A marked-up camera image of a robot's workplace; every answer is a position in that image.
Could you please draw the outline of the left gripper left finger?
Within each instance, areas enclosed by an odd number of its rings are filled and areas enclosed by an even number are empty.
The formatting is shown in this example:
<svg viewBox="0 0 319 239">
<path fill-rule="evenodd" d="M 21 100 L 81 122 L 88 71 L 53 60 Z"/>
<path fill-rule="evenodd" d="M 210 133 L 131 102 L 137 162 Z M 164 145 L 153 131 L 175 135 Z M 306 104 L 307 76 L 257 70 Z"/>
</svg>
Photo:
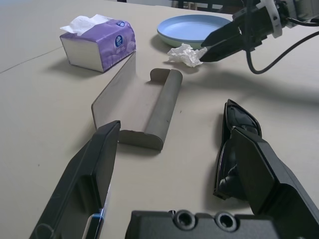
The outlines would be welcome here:
<svg viewBox="0 0 319 239">
<path fill-rule="evenodd" d="M 107 199 L 120 127 L 116 120 L 98 128 L 70 160 L 30 238 L 82 238 L 89 217 Z"/>
</svg>

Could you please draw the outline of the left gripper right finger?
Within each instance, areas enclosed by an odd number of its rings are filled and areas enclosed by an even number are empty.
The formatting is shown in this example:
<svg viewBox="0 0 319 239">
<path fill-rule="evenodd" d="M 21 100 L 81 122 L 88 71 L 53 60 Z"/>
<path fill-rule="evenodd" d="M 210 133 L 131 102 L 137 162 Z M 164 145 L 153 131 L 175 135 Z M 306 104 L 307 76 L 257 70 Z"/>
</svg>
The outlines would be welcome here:
<svg viewBox="0 0 319 239">
<path fill-rule="evenodd" d="M 260 136 L 234 127 L 237 170 L 254 214 L 275 220 L 317 220 L 319 210 L 291 169 Z"/>
</svg>

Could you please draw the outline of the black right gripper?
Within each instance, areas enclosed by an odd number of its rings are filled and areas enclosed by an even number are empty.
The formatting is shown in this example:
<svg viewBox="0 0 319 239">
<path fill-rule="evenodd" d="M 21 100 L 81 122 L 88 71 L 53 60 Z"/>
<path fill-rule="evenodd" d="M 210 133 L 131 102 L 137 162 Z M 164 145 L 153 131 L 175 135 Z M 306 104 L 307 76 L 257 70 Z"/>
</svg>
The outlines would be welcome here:
<svg viewBox="0 0 319 239">
<path fill-rule="evenodd" d="M 246 10 L 243 8 L 232 16 L 235 23 L 230 22 L 205 38 L 201 46 L 211 47 L 200 58 L 201 62 L 217 62 L 241 50 L 246 50 Z M 267 9 L 265 7 L 258 9 L 253 6 L 250 18 L 250 50 L 255 50 L 255 47 L 261 45 L 262 41 L 272 33 L 273 27 Z"/>
</svg>

